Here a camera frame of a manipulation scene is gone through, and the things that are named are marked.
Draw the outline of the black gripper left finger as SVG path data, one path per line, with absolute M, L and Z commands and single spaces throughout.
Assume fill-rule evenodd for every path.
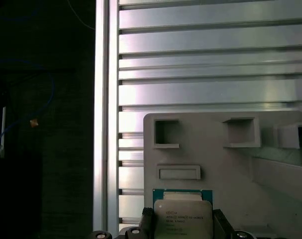
M 123 228 L 116 237 L 113 237 L 107 231 L 93 231 L 90 233 L 90 239 L 153 239 L 154 232 L 154 210 L 152 208 L 143 208 L 138 226 Z

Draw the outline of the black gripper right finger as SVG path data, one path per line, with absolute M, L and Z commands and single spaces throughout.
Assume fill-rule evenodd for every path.
M 214 239 L 251 239 L 252 235 L 245 231 L 234 230 L 220 209 L 213 210 Z

